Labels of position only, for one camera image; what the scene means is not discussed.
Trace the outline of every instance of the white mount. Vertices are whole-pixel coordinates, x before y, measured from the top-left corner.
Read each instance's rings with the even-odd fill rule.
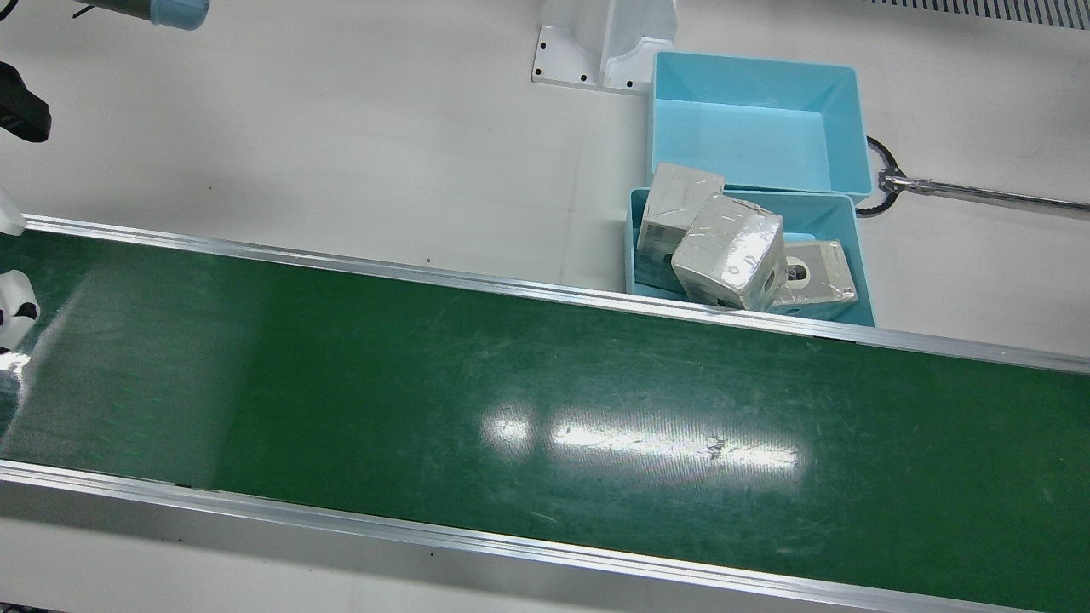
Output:
[[[19,236],[26,220],[8,192],[0,188],[0,232]],[[14,349],[38,320],[38,299],[31,279],[19,271],[0,275],[0,353]]]
[[[674,48],[674,1],[546,0],[531,81],[646,92],[655,55]]]

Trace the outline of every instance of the metal rod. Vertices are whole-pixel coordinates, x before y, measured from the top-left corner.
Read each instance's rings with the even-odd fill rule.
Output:
[[[1068,200],[1056,200],[1013,192],[1002,192],[998,190],[985,190],[983,188],[970,188],[967,185],[956,185],[954,183],[943,183],[940,181],[929,181],[927,179],[909,179],[897,175],[886,175],[882,182],[892,191],[909,191],[916,194],[936,195],[959,200],[979,201],[994,204],[995,201],[1012,202],[1020,204],[1033,204],[1039,206],[1051,206],[1065,208],[1068,211],[1082,211],[1090,213],[1090,204],[1074,202]]]

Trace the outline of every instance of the black cable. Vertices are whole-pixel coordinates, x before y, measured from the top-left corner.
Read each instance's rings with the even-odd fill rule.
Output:
[[[889,207],[893,206],[893,203],[897,202],[897,196],[899,195],[899,193],[886,191],[885,189],[883,189],[882,177],[887,172],[893,172],[896,175],[904,176],[904,173],[900,170],[900,167],[897,166],[897,160],[894,159],[893,157],[893,152],[891,152],[885,145],[877,142],[876,139],[873,139],[871,136],[867,137],[867,145],[872,149],[874,149],[875,152],[877,152],[879,155],[882,156],[882,160],[885,163],[885,168],[883,168],[879,172],[879,189],[886,192],[886,197],[885,200],[882,201],[882,204],[877,206],[872,206],[870,208],[857,207],[856,217],[874,217],[875,215],[882,215],[886,211],[889,211]]]
[[[8,17],[8,15],[10,15],[13,10],[15,10],[15,4],[19,4],[19,0],[10,0],[8,2],[8,5],[4,7],[3,10],[0,10],[0,22],[2,22],[3,20],[5,20]]]

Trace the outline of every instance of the white box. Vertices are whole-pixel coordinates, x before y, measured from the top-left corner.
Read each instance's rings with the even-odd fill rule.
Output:
[[[832,320],[856,302],[856,284],[840,241],[789,242],[784,253],[787,280],[770,313]]]
[[[751,202],[713,195],[671,264],[689,300],[764,311],[787,275],[784,218]]]
[[[723,192],[722,175],[659,163],[635,242],[639,283],[681,291],[670,259],[707,197]]]

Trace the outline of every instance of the light blue plastic bin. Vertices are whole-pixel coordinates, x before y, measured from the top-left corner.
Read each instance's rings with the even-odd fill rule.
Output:
[[[686,300],[683,293],[658,289],[635,283],[635,241],[640,236],[640,221],[647,204],[646,189],[632,190],[628,224],[625,228],[625,289],[628,293]],[[748,200],[784,217],[784,231],[810,235],[818,240],[838,240],[851,268],[856,281],[858,300],[846,311],[833,318],[834,322],[874,325],[874,311],[867,291],[867,268],[856,230],[856,208],[851,199],[843,194],[811,194],[790,192],[728,191],[741,200]]]
[[[723,175],[729,188],[856,203],[873,191],[850,67],[664,51],[650,111],[650,172],[671,161]]]

